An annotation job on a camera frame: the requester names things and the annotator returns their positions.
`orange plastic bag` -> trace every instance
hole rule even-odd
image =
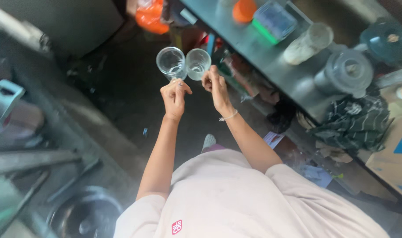
[[[151,0],[148,6],[139,6],[135,19],[140,27],[156,34],[164,34],[169,31],[169,25],[160,22],[163,0]]]

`stainless steel bowl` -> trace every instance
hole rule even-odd
[[[48,223],[60,238],[110,238],[122,211],[106,189],[88,186],[56,206]]]

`person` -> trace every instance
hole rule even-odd
[[[284,165],[233,108],[216,66],[202,85],[242,153],[210,149],[173,172],[183,97],[192,91],[172,80],[161,88],[166,113],[136,201],[117,220],[115,238],[389,237],[359,208]]]

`shirt sleeve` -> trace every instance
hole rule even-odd
[[[166,199],[160,195],[140,198],[117,219],[114,238],[153,237]]]
[[[266,171],[313,237],[389,238],[372,218],[341,196],[284,164]]]

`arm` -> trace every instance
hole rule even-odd
[[[216,66],[211,66],[210,70],[204,74],[202,83],[204,88],[212,93],[216,110],[224,118],[232,116],[235,109],[230,103],[225,79],[219,76]],[[245,122],[239,113],[227,119],[226,123],[253,169],[265,173],[271,166],[282,163],[276,152]]]
[[[189,86],[182,80],[172,80],[170,84],[161,88],[166,115],[161,123],[157,142],[145,167],[136,200],[152,194],[167,199],[169,195],[177,127],[185,107],[183,100],[185,92],[192,94]]]

